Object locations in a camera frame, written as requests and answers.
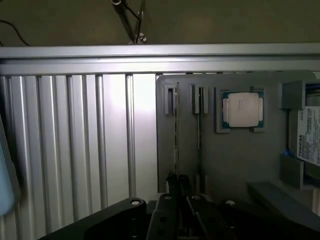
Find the blue object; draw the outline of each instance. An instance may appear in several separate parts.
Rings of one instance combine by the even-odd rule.
[[[0,117],[0,216],[10,212],[20,199],[15,166],[11,160],[4,126]]]

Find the black plastic part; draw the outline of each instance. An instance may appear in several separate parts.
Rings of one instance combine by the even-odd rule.
[[[229,205],[224,201],[219,211],[240,240],[246,239],[282,239],[316,240],[320,232],[290,221],[280,214],[274,214],[258,205],[235,201]]]
[[[131,197],[87,216],[41,240],[142,239],[147,204]]]
[[[177,239],[178,221],[177,198],[169,193],[162,194],[153,211],[146,239]]]
[[[195,218],[195,228],[199,235],[205,239],[236,239],[217,206],[198,194],[188,196],[186,201]]]

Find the corrugated metal panel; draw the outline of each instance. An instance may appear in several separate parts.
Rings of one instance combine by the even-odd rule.
[[[157,193],[155,82],[155,74],[0,78],[22,190],[0,219],[1,239],[38,239],[129,195]]]

